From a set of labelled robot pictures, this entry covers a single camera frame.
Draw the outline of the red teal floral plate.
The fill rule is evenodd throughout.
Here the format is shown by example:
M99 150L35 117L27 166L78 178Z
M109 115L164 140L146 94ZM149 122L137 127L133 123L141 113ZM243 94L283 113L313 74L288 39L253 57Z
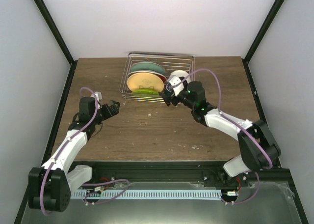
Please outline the red teal floral plate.
M160 74L160 73L156 73L156 75L157 75L163 82L165 82L165 81L167 80L167 78L166 78L164 75Z

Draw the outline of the white scalloped bowl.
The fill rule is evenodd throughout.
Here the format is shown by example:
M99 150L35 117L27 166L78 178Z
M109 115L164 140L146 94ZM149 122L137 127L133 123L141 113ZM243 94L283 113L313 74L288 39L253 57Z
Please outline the white scalloped bowl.
M187 81L187 83L191 82L191 78L189 74L184 70L175 70L170 74L170 77L168 78L168 82L172 85L178 84L183 79Z

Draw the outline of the lime green round plate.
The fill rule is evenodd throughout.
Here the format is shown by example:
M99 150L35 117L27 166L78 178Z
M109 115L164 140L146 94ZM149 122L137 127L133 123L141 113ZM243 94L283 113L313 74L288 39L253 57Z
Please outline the lime green round plate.
M159 95L159 92L151 88L139 88L132 91L133 94Z

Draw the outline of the peach orange round plate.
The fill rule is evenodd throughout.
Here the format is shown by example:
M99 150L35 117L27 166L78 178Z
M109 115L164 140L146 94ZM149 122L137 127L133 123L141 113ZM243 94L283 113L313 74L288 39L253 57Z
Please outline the peach orange round plate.
M138 89L151 89L160 92L164 89L164 82L156 74L139 72L131 74L128 77L127 86L131 91Z

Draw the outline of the metal wire dish rack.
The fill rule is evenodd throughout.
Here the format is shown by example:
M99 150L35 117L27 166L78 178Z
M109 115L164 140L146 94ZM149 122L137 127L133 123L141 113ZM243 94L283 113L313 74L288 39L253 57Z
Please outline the metal wire dish rack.
M195 58L183 54L130 52L120 84L125 99L162 102L159 96L166 81L174 71L191 73L195 70Z

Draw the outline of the light green round plate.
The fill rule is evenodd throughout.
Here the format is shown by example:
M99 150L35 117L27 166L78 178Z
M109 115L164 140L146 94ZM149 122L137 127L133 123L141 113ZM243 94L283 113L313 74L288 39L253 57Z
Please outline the light green round plate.
M142 71L142 70L150 70L150 71L158 72L160 74L165 74L165 69L159 64L156 64L153 62L139 62L131 66L131 72Z

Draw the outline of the dark blue mug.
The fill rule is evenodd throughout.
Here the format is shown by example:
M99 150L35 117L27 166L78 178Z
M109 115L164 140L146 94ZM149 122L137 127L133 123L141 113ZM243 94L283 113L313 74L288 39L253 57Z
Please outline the dark blue mug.
M165 91L167 92L171 92L172 91L172 86L170 83L168 83L166 86L165 86Z

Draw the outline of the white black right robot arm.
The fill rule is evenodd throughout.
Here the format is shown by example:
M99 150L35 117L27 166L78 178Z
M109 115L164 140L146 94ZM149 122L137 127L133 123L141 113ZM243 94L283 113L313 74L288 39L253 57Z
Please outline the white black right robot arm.
M241 173L273 168L275 160L281 155L266 122L252 122L223 113L206 100L201 82L184 81L175 89L167 84L164 92L159 95L166 105L176 106L182 103L190 108L196 122L219 130L238 142L240 155L227 161L223 170L218 173L219 183L223 186L231 185Z

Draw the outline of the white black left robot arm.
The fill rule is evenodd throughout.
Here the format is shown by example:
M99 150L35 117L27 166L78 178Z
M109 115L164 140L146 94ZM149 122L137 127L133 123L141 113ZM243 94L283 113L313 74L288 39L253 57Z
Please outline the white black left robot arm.
M96 126L119 111L120 103L117 101L101 105L98 96L80 99L79 111L59 148L41 167L32 168L28 174L29 208L41 210L44 214L63 212L79 187L84 183L90 187L99 183L100 174L90 166L78 165L73 170L70 166L92 137Z

